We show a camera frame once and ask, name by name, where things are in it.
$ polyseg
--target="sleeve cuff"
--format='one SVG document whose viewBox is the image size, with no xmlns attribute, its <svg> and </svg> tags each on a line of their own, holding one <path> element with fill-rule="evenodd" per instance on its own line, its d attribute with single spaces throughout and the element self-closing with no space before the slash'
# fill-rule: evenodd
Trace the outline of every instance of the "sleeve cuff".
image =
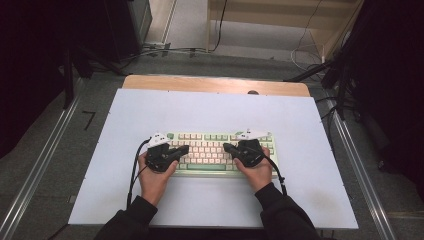
<svg viewBox="0 0 424 240">
<path fill-rule="evenodd" d="M 255 193 L 255 196 L 261 203 L 262 209 L 267 209 L 274 202 L 284 198 L 283 194 L 278 191 L 278 189 L 274 186 L 274 183 L 272 182 L 268 183 L 268 185 L 257 191 Z"/>
<path fill-rule="evenodd" d="M 125 212 L 137 222 L 148 225 L 158 209 L 144 198 L 137 196 Z"/>
</svg>

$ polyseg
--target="desk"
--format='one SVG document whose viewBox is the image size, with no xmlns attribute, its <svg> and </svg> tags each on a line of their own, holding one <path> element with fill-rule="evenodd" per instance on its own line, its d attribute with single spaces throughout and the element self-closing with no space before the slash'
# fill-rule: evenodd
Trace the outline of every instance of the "desk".
<svg viewBox="0 0 424 240">
<path fill-rule="evenodd" d="M 228 0 L 224 21 L 305 28 L 311 35 L 320 56 L 333 56 L 345 34 L 351 30 L 363 0 Z M 221 20 L 224 0 L 208 0 L 206 50 L 209 50 L 210 20 Z"/>
<path fill-rule="evenodd" d="M 131 89 L 137 87 L 154 90 Z M 183 87 L 190 92 L 180 91 Z M 291 88 L 298 91 L 296 97 L 277 96 Z M 252 89 L 262 95 L 245 94 Z M 103 224 L 125 208 L 133 155 L 154 131 L 237 132 L 249 127 L 274 134 L 288 193 L 317 228 L 358 227 L 304 84 L 172 76 L 127 77 L 115 96 L 69 223 Z M 273 181 L 278 187 L 278 180 Z M 136 184 L 134 195 L 140 191 Z M 152 226 L 262 226 L 260 204 L 244 178 L 172 177 L 158 208 Z"/>
</svg>

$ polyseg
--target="keyboard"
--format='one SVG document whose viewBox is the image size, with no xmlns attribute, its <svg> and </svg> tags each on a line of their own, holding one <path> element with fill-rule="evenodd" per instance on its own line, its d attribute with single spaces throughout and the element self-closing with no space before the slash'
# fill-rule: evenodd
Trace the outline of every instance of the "keyboard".
<svg viewBox="0 0 424 240">
<path fill-rule="evenodd" d="M 189 153 L 180 158 L 173 176 L 192 177 L 241 177 L 244 176 L 234 164 L 231 154 L 226 153 L 223 143 L 237 146 L 236 134 L 229 133 L 190 133 L 169 132 L 166 134 L 171 142 L 170 148 L 189 145 Z M 274 137 L 258 139 L 263 147 L 270 150 L 270 158 L 277 164 Z"/>
</svg>

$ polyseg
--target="hand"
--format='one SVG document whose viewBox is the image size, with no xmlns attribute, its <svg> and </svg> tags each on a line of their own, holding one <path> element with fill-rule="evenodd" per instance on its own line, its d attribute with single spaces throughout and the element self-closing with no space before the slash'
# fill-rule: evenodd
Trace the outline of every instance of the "hand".
<svg viewBox="0 0 424 240">
<path fill-rule="evenodd" d="M 140 170 L 146 167 L 146 155 L 147 153 L 144 152 L 138 157 L 138 166 Z M 175 172 L 175 169 L 177 169 L 177 164 L 177 160 L 173 161 L 164 173 L 156 173 L 146 167 L 139 176 L 141 197 L 153 206 L 157 206 L 165 192 L 169 177 Z"/>
<path fill-rule="evenodd" d="M 262 150 L 264 154 L 269 157 L 269 149 L 262 147 Z M 240 172 L 246 175 L 255 193 L 271 182 L 272 166 L 267 159 L 263 158 L 262 161 L 253 168 L 244 167 L 243 163 L 237 158 L 235 158 L 234 161 Z"/>
</svg>

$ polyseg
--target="black jacket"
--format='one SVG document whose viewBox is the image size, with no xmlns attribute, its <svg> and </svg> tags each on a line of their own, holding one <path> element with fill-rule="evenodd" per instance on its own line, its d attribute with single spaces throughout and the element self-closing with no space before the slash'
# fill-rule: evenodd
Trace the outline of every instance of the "black jacket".
<svg viewBox="0 0 424 240">
<path fill-rule="evenodd" d="M 255 196 L 262 205 L 261 219 L 269 239 L 320 239 L 303 209 L 289 196 L 283 196 L 273 183 L 263 187 Z M 146 239 L 149 223 L 157 211 L 156 207 L 137 196 L 130 208 L 118 211 L 95 239 Z"/>
</svg>

